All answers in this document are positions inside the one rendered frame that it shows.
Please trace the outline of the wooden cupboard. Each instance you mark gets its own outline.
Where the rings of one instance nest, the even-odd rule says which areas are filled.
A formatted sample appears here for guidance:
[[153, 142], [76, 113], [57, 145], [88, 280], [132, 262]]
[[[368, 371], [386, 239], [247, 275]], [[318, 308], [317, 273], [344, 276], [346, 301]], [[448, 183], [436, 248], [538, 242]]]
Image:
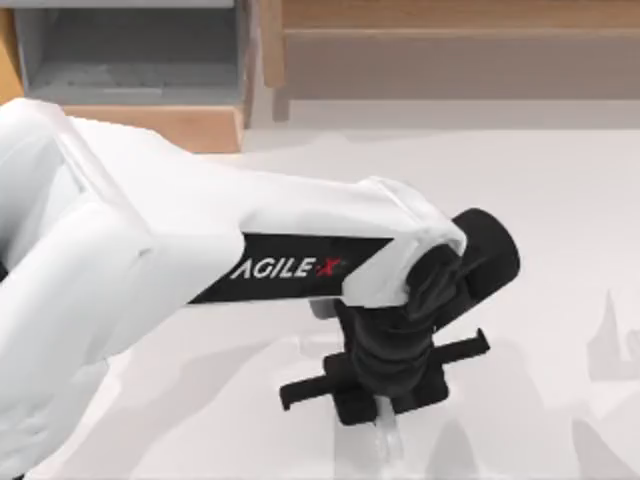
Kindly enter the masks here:
[[257, 0], [274, 113], [640, 99], [640, 0]]

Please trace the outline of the pale wooden drawer front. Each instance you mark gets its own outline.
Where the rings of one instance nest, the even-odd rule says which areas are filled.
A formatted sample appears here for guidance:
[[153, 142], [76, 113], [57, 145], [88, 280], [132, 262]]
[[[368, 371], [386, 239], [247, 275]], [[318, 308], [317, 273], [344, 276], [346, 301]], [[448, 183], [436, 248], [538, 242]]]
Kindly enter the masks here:
[[193, 153], [237, 153], [246, 115], [238, 106], [67, 105], [72, 116], [153, 130]]

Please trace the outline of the translucent white item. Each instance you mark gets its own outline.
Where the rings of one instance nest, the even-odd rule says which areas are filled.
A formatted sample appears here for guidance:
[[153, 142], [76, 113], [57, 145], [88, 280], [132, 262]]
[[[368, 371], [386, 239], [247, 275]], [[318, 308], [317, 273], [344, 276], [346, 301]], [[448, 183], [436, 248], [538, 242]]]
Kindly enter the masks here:
[[377, 416], [374, 425], [379, 450], [386, 458], [399, 456], [402, 440], [392, 401], [385, 396], [376, 396], [375, 403]]

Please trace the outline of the pale grey rounded box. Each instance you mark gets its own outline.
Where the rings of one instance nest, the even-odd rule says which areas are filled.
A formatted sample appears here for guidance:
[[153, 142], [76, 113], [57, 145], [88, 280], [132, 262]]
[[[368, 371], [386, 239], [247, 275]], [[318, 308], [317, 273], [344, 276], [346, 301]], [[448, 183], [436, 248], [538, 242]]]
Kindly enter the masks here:
[[309, 301], [311, 312], [318, 320], [338, 319], [343, 310], [344, 304], [337, 298], [319, 298]]

